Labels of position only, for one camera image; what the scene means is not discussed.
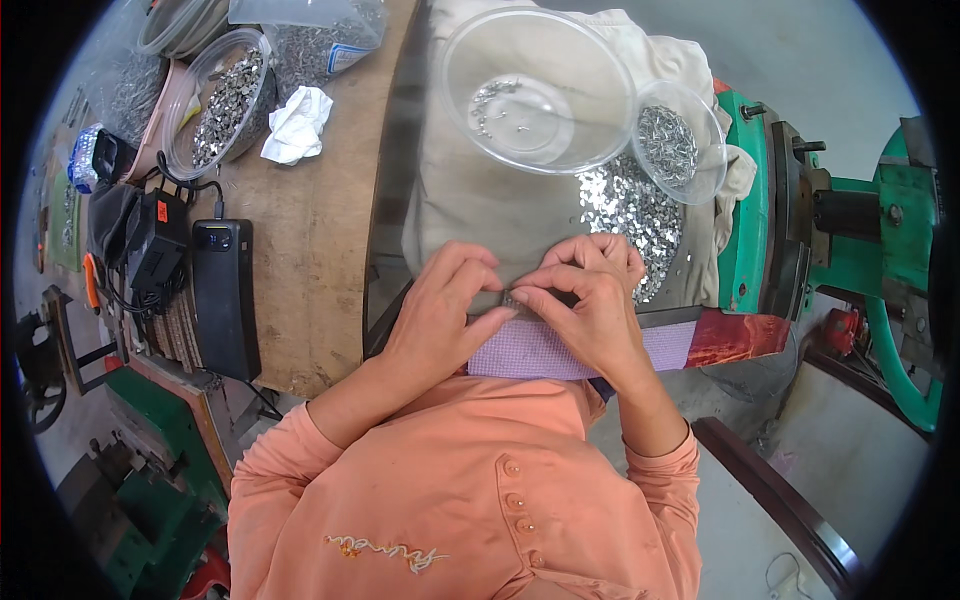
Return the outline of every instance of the clear plastic bowl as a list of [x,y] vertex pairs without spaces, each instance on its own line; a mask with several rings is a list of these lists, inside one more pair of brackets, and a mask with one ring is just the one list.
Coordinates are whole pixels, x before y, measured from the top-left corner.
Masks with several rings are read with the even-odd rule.
[[667,196],[679,203],[703,204],[712,200],[727,176],[727,142],[713,110],[689,87],[667,80],[650,82],[636,96],[637,115],[647,107],[670,108],[683,118],[697,142],[697,169],[693,179],[685,185],[671,187],[646,159],[634,122],[634,155],[644,172]]
[[[263,55],[263,68],[253,91],[253,101],[223,151],[206,165],[193,165],[193,137],[200,123],[203,108],[217,82],[216,74],[230,68],[249,48],[258,47]],[[170,97],[170,107],[163,119],[163,153],[170,173],[181,180],[194,180],[213,169],[221,161],[229,162],[247,151],[268,127],[268,115],[276,105],[276,83],[270,68],[270,44],[256,29],[234,30],[206,47],[187,69],[182,83]],[[191,99],[199,93],[201,110],[190,116]]]
[[[602,37],[559,12],[479,14],[450,36],[439,69],[444,107],[457,128],[517,169],[581,173],[630,141],[630,72]],[[477,100],[497,84],[502,89],[486,104]]]

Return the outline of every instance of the wooden table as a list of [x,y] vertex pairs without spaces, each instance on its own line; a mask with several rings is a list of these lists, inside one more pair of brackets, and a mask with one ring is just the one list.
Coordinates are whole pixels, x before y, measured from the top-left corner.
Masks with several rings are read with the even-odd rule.
[[[227,218],[253,222],[253,296],[263,371],[256,382],[314,397],[363,360],[365,273],[381,134],[418,0],[385,0],[379,49],[324,87],[333,109],[319,156],[288,167],[263,138],[224,164]],[[204,193],[191,221],[210,218]]]

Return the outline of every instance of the purple mat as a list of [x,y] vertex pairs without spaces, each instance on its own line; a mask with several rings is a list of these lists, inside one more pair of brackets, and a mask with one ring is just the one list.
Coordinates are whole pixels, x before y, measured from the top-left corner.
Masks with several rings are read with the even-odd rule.
[[[656,371],[682,369],[696,321],[643,330],[643,347]],[[570,354],[560,336],[543,321],[513,319],[480,347],[469,362],[471,375],[511,379],[590,379],[600,376]]]

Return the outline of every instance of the finger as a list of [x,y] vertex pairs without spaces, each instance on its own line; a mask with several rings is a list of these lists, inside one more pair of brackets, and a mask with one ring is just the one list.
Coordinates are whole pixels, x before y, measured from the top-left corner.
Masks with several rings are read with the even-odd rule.
[[461,265],[471,258],[479,260],[491,269],[500,264],[493,252],[479,244],[451,240],[443,244],[426,261],[420,273],[420,279],[424,279],[424,286],[443,287],[449,283]]
[[569,324],[576,319],[576,315],[566,304],[557,300],[553,294],[542,288],[517,287],[511,290],[510,295],[513,296],[514,300],[525,304],[530,310],[540,315],[541,319],[558,332],[567,329]]
[[596,247],[617,267],[627,264],[627,236],[619,233],[591,233]]
[[627,275],[630,276],[630,281],[634,283],[634,287],[640,283],[640,280],[646,274],[647,265],[643,262],[643,256],[640,256],[639,250],[631,246],[627,249]]
[[542,289],[556,288],[561,292],[573,292],[581,299],[589,291],[594,273],[571,265],[553,265],[537,269],[514,282],[514,288],[534,286]]
[[464,330],[464,339],[472,356],[504,323],[516,316],[516,310],[506,306],[496,306],[480,316]]
[[503,290],[503,283],[496,276],[493,269],[477,260],[469,258],[453,275],[453,278],[444,287],[458,300],[469,303],[480,290],[499,292]]
[[603,260],[603,253],[593,240],[585,235],[577,235],[548,250],[540,262],[540,268],[575,262],[584,269],[589,269],[600,260]]

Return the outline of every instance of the white tissue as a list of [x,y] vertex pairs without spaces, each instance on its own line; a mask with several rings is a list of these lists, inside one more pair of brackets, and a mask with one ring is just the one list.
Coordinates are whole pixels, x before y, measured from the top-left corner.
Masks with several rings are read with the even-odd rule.
[[333,101],[318,87],[301,85],[287,105],[270,113],[270,135],[260,156],[280,164],[295,165],[305,156],[324,148],[320,134],[330,116]]

